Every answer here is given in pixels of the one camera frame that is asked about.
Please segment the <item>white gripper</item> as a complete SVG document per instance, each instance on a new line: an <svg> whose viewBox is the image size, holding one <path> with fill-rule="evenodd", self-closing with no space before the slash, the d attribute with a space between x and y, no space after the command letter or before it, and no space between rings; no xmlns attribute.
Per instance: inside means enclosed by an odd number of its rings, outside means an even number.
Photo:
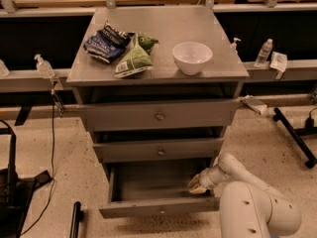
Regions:
<svg viewBox="0 0 317 238"><path fill-rule="evenodd" d="M193 187L189 190L189 192L192 194L205 193L206 190L213 189L228 177L229 176L218 165L212 168L207 168L191 179L188 185Z"/></svg>

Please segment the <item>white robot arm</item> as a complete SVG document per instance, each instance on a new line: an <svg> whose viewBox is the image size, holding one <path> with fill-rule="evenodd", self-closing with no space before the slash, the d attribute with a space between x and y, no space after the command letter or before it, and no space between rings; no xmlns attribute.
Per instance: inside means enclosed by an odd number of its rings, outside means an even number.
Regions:
<svg viewBox="0 0 317 238"><path fill-rule="evenodd" d="M188 184L189 192L204 193L224 181L228 184L220 197L221 238L273 238L299 230L299 207L231 154L222 154L214 167L197 174Z"/></svg>

